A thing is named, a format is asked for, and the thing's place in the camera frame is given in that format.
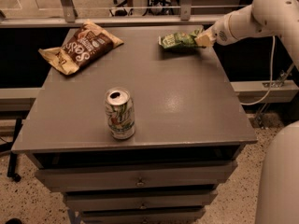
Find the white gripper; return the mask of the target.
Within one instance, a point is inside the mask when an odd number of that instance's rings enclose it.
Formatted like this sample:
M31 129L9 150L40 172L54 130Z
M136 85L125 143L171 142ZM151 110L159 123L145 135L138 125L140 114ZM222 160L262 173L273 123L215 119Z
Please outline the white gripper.
M212 47L216 42L222 46L234 44L237 39L230 30L231 15L227 14L218 19L212 28L203 30L195 38L195 42L199 47Z

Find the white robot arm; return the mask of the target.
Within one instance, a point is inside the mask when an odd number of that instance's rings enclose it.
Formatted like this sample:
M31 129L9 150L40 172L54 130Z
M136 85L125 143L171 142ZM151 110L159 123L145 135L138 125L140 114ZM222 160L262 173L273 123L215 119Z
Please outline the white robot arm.
M199 34L199 46L233 44L248 37L277 36L299 66L298 0L253 0ZM284 127L267 149L255 224L299 224L299 122Z

